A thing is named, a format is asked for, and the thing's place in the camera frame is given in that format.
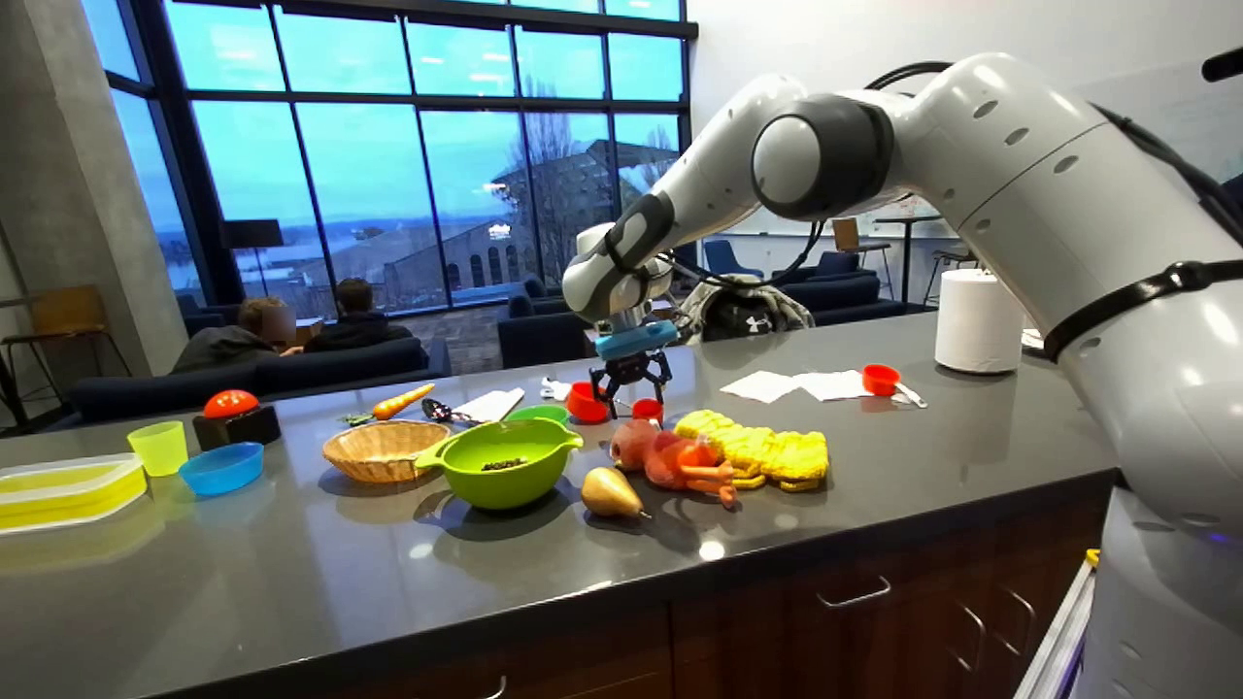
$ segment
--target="countertop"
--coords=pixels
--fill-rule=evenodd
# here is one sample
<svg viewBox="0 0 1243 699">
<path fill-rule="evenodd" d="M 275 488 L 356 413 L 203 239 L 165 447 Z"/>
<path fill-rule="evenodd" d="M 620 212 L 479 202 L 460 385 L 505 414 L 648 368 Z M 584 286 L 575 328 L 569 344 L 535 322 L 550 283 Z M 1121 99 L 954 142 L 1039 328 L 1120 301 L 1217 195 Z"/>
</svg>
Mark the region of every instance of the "countertop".
<svg viewBox="0 0 1243 699">
<path fill-rule="evenodd" d="M 584 428 L 588 447 L 559 491 L 515 517 L 483 517 L 447 495 L 444 477 L 372 491 L 323 463 L 323 438 L 391 389 L 282 400 L 282 438 L 249 491 L 190 499 L 180 482 L 159 482 L 101 523 L 0 537 L 0 686 L 22 699 L 176 692 L 1115 468 L 1099 428 L 1044 361 L 1027 358 L 1010 375 L 944 374 L 934 328 L 936 315 L 900 315 L 672 350 L 667 414 L 717 406 L 738 422 L 822 431 L 837 477 L 822 491 L 745 491 L 738 511 L 640 488 L 648 529 L 592 523 L 575 499 L 584 472 L 609 463 L 600 447 L 609 428 Z M 717 393 L 754 368 L 862 361 L 892 361 L 927 406 Z M 592 368 L 600 361 L 447 375 L 436 397 L 535 397 L 541 375 Z M 5 438 L 0 467 L 114 454 L 130 428 Z"/>
</svg>

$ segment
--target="yellow bowl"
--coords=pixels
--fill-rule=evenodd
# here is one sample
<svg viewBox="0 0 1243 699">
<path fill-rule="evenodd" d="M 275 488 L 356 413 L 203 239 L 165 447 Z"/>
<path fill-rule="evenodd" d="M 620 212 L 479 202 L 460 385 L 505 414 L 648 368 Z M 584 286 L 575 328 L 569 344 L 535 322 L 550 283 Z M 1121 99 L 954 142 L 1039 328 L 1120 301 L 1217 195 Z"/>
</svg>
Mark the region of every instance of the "yellow bowl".
<svg viewBox="0 0 1243 699">
<path fill-rule="evenodd" d="M 0 468 L 0 537 L 104 519 L 149 491 L 133 454 Z"/>
<path fill-rule="evenodd" d="M 416 482 L 431 467 L 444 422 L 364 422 L 323 444 L 323 458 L 364 485 Z"/>
</svg>

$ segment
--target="orange bowl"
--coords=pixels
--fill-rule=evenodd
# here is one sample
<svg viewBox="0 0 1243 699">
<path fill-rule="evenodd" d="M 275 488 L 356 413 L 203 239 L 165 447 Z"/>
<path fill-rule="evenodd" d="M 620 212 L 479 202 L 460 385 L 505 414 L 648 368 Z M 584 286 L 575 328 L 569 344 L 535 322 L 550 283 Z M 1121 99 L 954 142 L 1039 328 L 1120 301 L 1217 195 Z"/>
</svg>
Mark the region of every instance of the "orange bowl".
<svg viewBox="0 0 1243 699">
<path fill-rule="evenodd" d="M 892 397 L 896 393 L 896 368 L 892 363 L 862 363 L 862 389 L 870 397 Z"/>
</svg>

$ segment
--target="yellow object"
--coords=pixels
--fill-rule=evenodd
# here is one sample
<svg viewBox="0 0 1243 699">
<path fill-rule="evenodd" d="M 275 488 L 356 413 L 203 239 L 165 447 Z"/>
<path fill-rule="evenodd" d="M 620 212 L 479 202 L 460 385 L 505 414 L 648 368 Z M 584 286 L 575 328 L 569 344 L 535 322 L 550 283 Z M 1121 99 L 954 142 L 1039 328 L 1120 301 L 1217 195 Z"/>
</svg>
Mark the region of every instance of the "yellow object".
<svg viewBox="0 0 1243 699">
<path fill-rule="evenodd" d="M 372 418 L 396 418 L 396 413 L 421 402 L 424 397 L 431 397 L 431 389 L 436 389 L 436 385 L 416 385 L 416 389 L 409 389 L 409 393 L 396 393 L 396 397 L 372 402 Z"/>
<path fill-rule="evenodd" d="M 181 463 L 190 463 L 188 422 L 180 418 L 130 431 L 130 447 L 149 477 L 171 477 L 181 468 Z"/>
<path fill-rule="evenodd" d="M 645 519 L 645 499 L 635 491 L 620 468 L 596 467 L 584 477 L 584 504 L 596 517 L 620 517 L 620 519 Z"/>
<path fill-rule="evenodd" d="M 323 444 L 323 458 L 364 485 L 416 482 L 447 444 L 444 422 L 364 422 Z"/>
<path fill-rule="evenodd" d="M 767 472 L 780 488 L 820 488 L 829 482 L 829 438 L 820 431 L 777 431 L 767 450 Z"/>
<path fill-rule="evenodd" d="M 672 435 L 716 438 L 733 468 L 738 488 L 777 482 L 780 488 L 820 488 L 831 450 L 820 431 L 745 428 L 724 413 L 689 413 Z"/>
<path fill-rule="evenodd" d="M 149 477 L 133 454 L 0 468 L 0 532 L 104 519 L 141 491 L 149 491 Z"/>
</svg>

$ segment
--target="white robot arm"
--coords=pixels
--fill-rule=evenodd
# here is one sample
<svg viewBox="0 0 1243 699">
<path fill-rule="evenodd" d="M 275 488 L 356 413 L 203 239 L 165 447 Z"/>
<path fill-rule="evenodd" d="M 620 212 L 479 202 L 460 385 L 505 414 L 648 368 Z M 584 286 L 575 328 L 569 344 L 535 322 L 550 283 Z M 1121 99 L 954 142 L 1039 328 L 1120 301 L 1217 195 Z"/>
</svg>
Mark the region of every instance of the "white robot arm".
<svg viewBox="0 0 1243 699">
<path fill-rule="evenodd" d="M 562 293 L 614 318 L 664 286 L 667 249 L 754 205 L 839 218 L 908 189 L 1027 301 L 1130 485 L 1243 537 L 1238 229 L 1142 132 L 1019 57 L 962 57 L 918 98 L 750 85 L 648 198 L 578 236 Z"/>
</svg>

